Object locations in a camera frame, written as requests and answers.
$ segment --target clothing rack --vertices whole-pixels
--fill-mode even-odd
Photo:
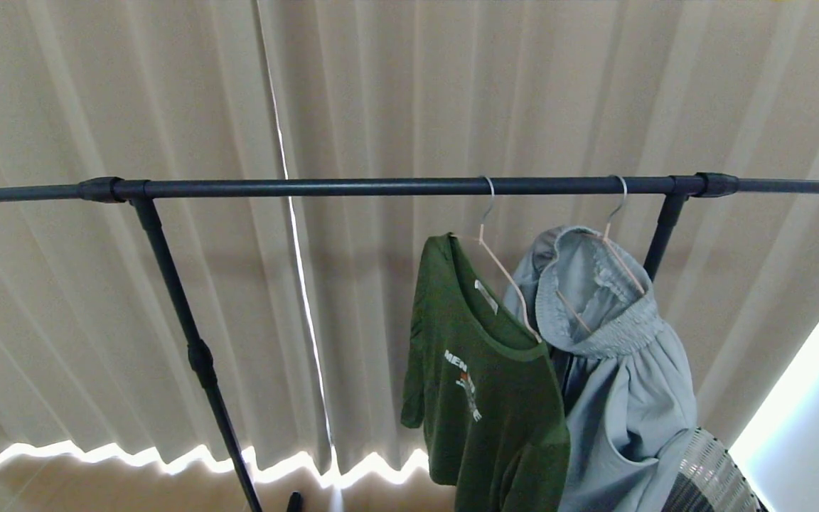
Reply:
[[[697,173],[693,176],[624,178],[630,194],[664,194],[656,232],[643,266],[650,279],[656,276],[680,211],[688,198],[719,198],[738,192],[819,194],[819,181],[805,179],[737,178],[728,174]],[[104,203],[129,202],[154,252],[163,281],[188,344],[188,362],[208,396],[223,441],[248,506],[261,505],[220,392],[210,349],[198,334],[188,307],[172,253],[157,213],[156,198],[241,198],[295,196],[449,196],[449,195],[588,195],[623,192],[617,177],[595,178],[492,178],[490,187],[481,178],[362,178],[362,179],[238,179],[237,181],[149,181],[104,177],[72,185],[0,188],[0,202],[77,200]],[[287,512],[299,512],[302,497],[290,496]]]

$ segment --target black horizontal bar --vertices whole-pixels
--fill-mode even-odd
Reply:
[[[734,178],[726,175],[627,177],[628,193],[727,195],[732,192],[819,194],[819,181]],[[482,178],[360,178],[360,179],[235,179],[234,181],[121,181],[107,195],[118,201],[135,198],[241,198],[296,196],[452,196],[488,195]],[[497,195],[619,194],[621,182],[612,177],[494,178]],[[51,185],[0,188],[0,202],[93,198],[92,185]]]

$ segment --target clothes hanger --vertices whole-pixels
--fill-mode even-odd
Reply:
[[[514,292],[517,292],[517,298],[520,299],[520,307],[523,308],[523,325],[526,327],[527,331],[530,332],[533,336],[536,337],[536,341],[539,343],[543,343],[542,337],[539,333],[530,326],[530,315],[527,314],[526,311],[526,299],[523,298],[523,292],[520,291],[520,286],[517,286],[517,283],[514,282],[514,278],[511,277],[510,272],[504,268],[504,265],[501,264],[501,261],[495,256],[494,252],[491,252],[491,249],[488,247],[488,244],[485,243],[484,234],[485,234],[485,218],[488,217],[488,214],[491,213],[491,209],[495,207],[495,185],[491,182],[491,178],[488,176],[481,176],[480,178],[485,178],[485,181],[488,182],[488,188],[491,190],[491,199],[488,201],[488,208],[485,210],[485,213],[482,214],[482,220],[478,224],[478,238],[474,237],[466,237],[466,236],[457,236],[456,238],[462,240],[471,240],[471,242],[475,242],[485,249],[485,252],[488,253],[488,256],[491,256],[492,262],[495,262],[495,265],[498,266],[498,269],[501,270],[501,273],[504,274],[504,277],[508,278],[508,282],[510,285],[513,286]]]
[[[637,289],[639,289],[640,294],[641,295],[646,295],[646,289],[644,289],[643,285],[641,285],[640,281],[637,280],[637,276],[635,276],[634,273],[631,271],[631,269],[628,268],[627,264],[624,262],[624,259],[621,259],[621,254],[619,254],[618,250],[615,250],[615,247],[612,246],[611,243],[609,242],[609,230],[611,229],[611,220],[612,220],[612,218],[615,217],[615,214],[617,214],[622,208],[624,208],[624,203],[627,202],[627,200],[628,200],[628,184],[627,184],[627,182],[624,181],[624,178],[621,178],[621,176],[618,176],[616,174],[612,174],[612,176],[614,176],[615,178],[617,178],[621,182],[621,188],[624,191],[624,194],[621,196],[621,202],[619,202],[618,206],[614,210],[612,210],[611,213],[609,214],[609,218],[605,222],[605,231],[604,231],[604,233],[602,233],[602,236],[594,235],[592,233],[583,233],[583,234],[590,237],[590,238],[594,238],[596,240],[601,240],[602,245],[604,245],[606,247],[606,249],[609,250],[611,255],[614,256],[615,260],[618,260],[618,265],[620,265],[621,268],[624,269],[624,272],[627,273],[628,277],[631,278],[631,281],[634,283],[634,286]],[[587,331],[587,333],[592,334],[592,330],[589,328],[589,325],[587,325],[586,322],[583,321],[583,318],[581,317],[581,315],[579,315],[578,312],[576,310],[574,310],[573,306],[571,305],[571,302],[568,302],[568,299],[566,299],[564,297],[564,294],[562,294],[560,289],[556,289],[555,294],[558,295],[558,298],[562,300],[563,304],[574,315],[574,317],[577,319],[578,323],[581,324],[583,329],[585,329]]]

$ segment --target white tag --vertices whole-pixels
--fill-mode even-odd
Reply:
[[[485,298],[485,302],[488,302],[488,305],[491,306],[491,311],[494,311],[494,314],[498,314],[498,302],[495,302],[495,299],[492,299],[491,295],[488,295],[488,290],[485,289],[485,285],[476,279],[476,284],[474,286],[482,294],[482,297]]]

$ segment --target shirt sleeve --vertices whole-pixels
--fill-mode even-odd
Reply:
[[[568,457],[568,444],[526,444],[504,474],[501,512],[558,510]]]
[[[404,427],[418,428],[425,417],[425,347],[422,339],[422,325],[425,318],[425,253],[429,249],[426,243],[419,263],[419,278],[416,281],[416,294],[413,298],[412,320],[409,323],[409,362],[403,379],[403,411],[400,411],[400,422]]]

